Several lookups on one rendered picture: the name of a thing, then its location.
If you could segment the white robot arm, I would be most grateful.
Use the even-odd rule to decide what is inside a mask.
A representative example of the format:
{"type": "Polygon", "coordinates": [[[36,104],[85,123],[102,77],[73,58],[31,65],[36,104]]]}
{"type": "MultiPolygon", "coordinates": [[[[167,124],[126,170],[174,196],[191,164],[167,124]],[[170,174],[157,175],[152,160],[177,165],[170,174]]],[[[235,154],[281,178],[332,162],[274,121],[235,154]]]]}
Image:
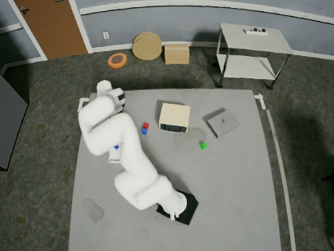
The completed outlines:
{"type": "Polygon", "coordinates": [[[114,178],[117,191],[140,210],[158,203],[170,214],[171,221],[175,220],[174,215],[179,217],[178,213],[185,210],[186,198],[173,190],[165,175],[157,175],[155,167],[142,151],[132,118],[127,113],[120,113],[103,122],[125,103],[122,89],[112,90],[109,81],[99,82],[97,98],[80,109],[78,120],[85,143],[92,154],[99,156],[122,142],[119,161],[125,169],[114,178]]]}

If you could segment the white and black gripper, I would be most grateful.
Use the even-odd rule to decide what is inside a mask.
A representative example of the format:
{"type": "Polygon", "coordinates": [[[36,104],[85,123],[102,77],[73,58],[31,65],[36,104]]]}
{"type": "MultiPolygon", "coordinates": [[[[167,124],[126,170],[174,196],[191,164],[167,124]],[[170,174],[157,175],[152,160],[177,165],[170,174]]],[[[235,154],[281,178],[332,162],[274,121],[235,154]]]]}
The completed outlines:
{"type": "Polygon", "coordinates": [[[116,113],[118,113],[118,112],[120,112],[120,111],[121,111],[120,113],[122,113],[122,108],[124,108],[124,106],[125,106],[125,104],[122,105],[122,106],[120,106],[120,107],[118,107],[117,109],[115,109],[113,115],[116,114],[116,113]]]}

